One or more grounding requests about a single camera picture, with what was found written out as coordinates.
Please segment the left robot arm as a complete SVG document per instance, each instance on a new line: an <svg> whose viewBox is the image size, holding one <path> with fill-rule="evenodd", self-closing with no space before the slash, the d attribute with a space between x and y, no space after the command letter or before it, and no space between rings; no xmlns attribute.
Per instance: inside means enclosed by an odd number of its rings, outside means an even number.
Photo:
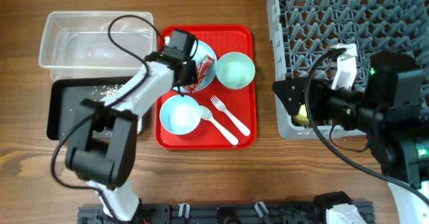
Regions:
<svg viewBox="0 0 429 224"><path fill-rule="evenodd" d="M140 70L116 93L100 101L84 99L76 109L65 165L95 191L105 214L116 223L142 219L141 199L129 175L135 161L137 124L174 87L196 83L193 46L165 46L142 59Z"/></svg>

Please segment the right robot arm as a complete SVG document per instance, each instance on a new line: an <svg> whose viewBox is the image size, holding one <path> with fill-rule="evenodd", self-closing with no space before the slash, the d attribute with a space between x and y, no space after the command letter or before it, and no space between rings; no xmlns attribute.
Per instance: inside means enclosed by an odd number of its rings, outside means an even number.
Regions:
<svg viewBox="0 0 429 224"><path fill-rule="evenodd" d="M355 74L345 71L356 69L356 57L345 48L332 49L306 78L275 81L272 89L290 115L305 106L310 126L334 155L388 183L401 223L427 223L428 124L420 119L419 97L423 70L406 54L374 54L366 91L356 93L351 90ZM325 120L366 133L381 172L340 153L317 127L317 121Z"/></svg>

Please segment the light blue bowl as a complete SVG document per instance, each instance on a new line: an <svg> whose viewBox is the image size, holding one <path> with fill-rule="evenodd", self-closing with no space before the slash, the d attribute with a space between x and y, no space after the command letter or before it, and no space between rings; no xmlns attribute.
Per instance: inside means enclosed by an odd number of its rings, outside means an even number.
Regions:
<svg viewBox="0 0 429 224"><path fill-rule="evenodd" d="M162 104L159 118L168 132L186 135L194 131L200 123L200 105L190 96L174 95Z"/></svg>

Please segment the red strawberry snack wrapper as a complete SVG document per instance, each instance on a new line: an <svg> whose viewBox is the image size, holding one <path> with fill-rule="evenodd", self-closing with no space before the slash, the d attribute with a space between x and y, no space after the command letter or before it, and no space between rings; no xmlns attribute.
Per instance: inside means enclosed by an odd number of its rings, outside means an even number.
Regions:
<svg viewBox="0 0 429 224"><path fill-rule="evenodd" d="M203 82L205 76L208 74L208 71L210 69L210 67L215 63L214 58L212 58L209 55L206 55L199 63L198 68L197 68L197 77L198 77L198 82L195 84L191 84L188 86L185 86L184 88L190 92L190 93L194 93L197 88L201 85L201 83Z"/></svg>

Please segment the yellow plastic cup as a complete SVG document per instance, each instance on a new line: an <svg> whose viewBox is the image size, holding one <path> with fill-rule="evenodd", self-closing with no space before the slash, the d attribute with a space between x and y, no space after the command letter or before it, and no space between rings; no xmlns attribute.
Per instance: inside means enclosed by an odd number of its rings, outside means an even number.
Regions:
<svg viewBox="0 0 429 224"><path fill-rule="evenodd" d="M309 125L310 124L305 105L301 105L298 114L295 116L292 116L292 120L297 125Z"/></svg>

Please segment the rice food leftovers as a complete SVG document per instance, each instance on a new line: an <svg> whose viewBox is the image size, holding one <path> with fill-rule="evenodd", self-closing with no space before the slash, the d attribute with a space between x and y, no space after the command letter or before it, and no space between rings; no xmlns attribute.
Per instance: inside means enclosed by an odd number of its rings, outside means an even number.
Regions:
<svg viewBox="0 0 429 224"><path fill-rule="evenodd" d="M61 139L73 126L76 108L83 99L99 101L117 92L122 86L122 84L116 84L65 88L62 91L58 137Z"/></svg>

